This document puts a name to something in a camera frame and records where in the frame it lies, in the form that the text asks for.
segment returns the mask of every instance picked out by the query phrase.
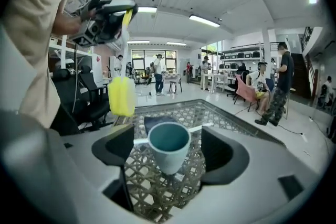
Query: white floor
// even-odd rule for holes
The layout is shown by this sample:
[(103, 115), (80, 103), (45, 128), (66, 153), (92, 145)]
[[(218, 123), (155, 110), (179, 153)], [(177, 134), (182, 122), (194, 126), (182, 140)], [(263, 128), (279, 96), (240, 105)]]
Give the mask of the white floor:
[(256, 124), (254, 120), (260, 118), (260, 116), (255, 112), (255, 107), (252, 107), (250, 112), (247, 112), (248, 102), (244, 103), (239, 99), (233, 105), (232, 95), (227, 97), (226, 92), (223, 93), (219, 89), (210, 94), (208, 91), (202, 91), (198, 85), (182, 82), (183, 93), (181, 93), (180, 85), (178, 85), (176, 94), (167, 93), (169, 84), (165, 84), (164, 92), (166, 95), (163, 97), (155, 95), (154, 84), (147, 87), (137, 86), (136, 90), (138, 93), (137, 106), (151, 106), (195, 99), (203, 99), (212, 103), (284, 142), (293, 155), (318, 174), (322, 174), (325, 171), (335, 150), (334, 144), (319, 130), (319, 128), (326, 130), (326, 126), (321, 123), (311, 122), (308, 116), (302, 115), (294, 109), (289, 111), (287, 120), (282, 118), (279, 125), (296, 133), (304, 133), (303, 136), (288, 132), (280, 126), (274, 127), (270, 123), (266, 126)]

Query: staircase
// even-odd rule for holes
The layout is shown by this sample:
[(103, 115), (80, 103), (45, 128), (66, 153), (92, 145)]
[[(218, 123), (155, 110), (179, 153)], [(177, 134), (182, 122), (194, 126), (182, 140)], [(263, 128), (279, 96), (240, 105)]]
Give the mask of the staircase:
[(294, 77), (292, 88), (296, 91), (293, 94), (305, 99), (311, 98), (308, 71), (302, 54), (291, 54), (294, 61)]

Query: railing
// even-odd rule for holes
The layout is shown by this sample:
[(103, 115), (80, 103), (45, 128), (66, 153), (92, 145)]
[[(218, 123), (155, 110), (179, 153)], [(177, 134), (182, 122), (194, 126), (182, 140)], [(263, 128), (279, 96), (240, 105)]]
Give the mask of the railing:
[(303, 34), (303, 37), (301, 39), (301, 48), (302, 48), (302, 51), (304, 51), (304, 49), (306, 48), (307, 44), (308, 44), (308, 41), (311, 37), (311, 34), (313, 33), (313, 27), (310, 27), (310, 26), (307, 26), (305, 31), (304, 31), (304, 34)]
[(319, 71), (317, 69), (314, 70), (309, 54), (306, 55), (306, 58), (304, 60), (305, 60), (304, 62), (307, 67), (309, 83), (311, 84), (312, 82), (311, 98), (314, 99), (316, 95), (316, 90), (317, 90)]

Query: column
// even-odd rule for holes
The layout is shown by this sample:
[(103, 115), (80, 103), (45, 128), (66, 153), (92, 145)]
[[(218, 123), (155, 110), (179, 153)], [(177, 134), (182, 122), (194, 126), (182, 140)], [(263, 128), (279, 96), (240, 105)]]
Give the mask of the column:
[(61, 68), (65, 68), (65, 52), (67, 47), (67, 36), (62, 36), (62, 50), (61, 50)]
[(267, 28), (262, 29), (262, 39), (264, 40), (265, 62), (268, 63), (266, 69), (266, 78), (271, 77), (271, 46), (269, 44), (269, 35)]

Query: shorts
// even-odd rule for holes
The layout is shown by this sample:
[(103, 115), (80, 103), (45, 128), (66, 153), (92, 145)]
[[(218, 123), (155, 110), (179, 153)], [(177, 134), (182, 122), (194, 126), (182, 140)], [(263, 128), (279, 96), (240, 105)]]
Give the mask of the shorts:
[(256, 92), (257, 99), (261, 99), (266, 92)]

